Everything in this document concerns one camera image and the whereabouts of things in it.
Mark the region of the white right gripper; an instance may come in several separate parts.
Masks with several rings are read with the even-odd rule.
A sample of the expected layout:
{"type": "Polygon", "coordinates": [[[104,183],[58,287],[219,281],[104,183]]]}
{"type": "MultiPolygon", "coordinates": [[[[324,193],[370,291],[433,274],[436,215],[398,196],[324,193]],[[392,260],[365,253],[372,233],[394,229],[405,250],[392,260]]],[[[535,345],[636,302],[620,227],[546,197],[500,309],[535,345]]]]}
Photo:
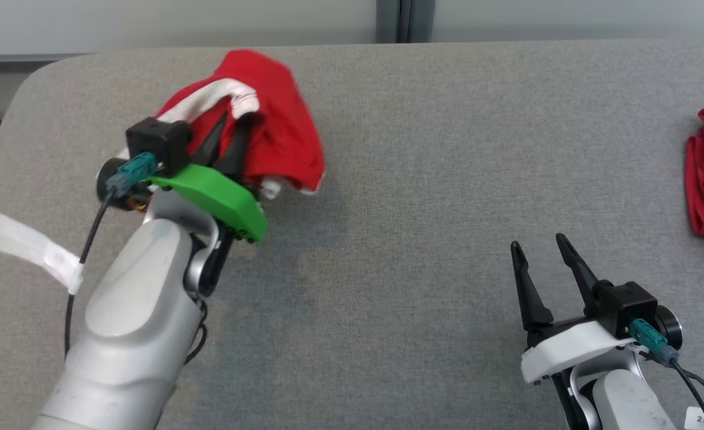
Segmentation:
{"type": "MultiPolygon", "coordinates": [[[[557,232],[562,261],[570,268],[583,299],[584,315],[595,315],[593,286],[597,278],[574,245],[557,232]]],[[[529,274],[527,257],[518,241],[510,245],[522,328],[527,333],[554,323],[552,312],[543,304],[529,274]]],[[[627,345],[632,338],[616,339],[596,321],[584,322],[546,339],[521,356],[521,373],[526,383],[540,381],[567,369],[576,378],[606,374],[612,370],[637,372],[637,359],[627,345]]]]}

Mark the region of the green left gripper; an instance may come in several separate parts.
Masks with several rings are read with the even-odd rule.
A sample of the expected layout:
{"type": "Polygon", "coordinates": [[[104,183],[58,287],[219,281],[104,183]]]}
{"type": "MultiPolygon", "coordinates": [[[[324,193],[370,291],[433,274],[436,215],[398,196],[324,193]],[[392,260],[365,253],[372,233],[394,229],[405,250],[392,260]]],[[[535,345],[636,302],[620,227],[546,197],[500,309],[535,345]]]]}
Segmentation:
{"type": "Polygon", "coordinates": [[[251,242],[262,242],[268,220],[253,193],[229,177],[244,177],[249,142],[262,114],[248,113],[234,120],[232,138],[223,155],[223,174],[213,167],[220,158],[222,136],[228,113],[216,120],[212,130],[191,155],[191,164],[173,177],[153,175],[146,180],[161,188],[171,188],[216,220],[234,229],[251,242]]]}

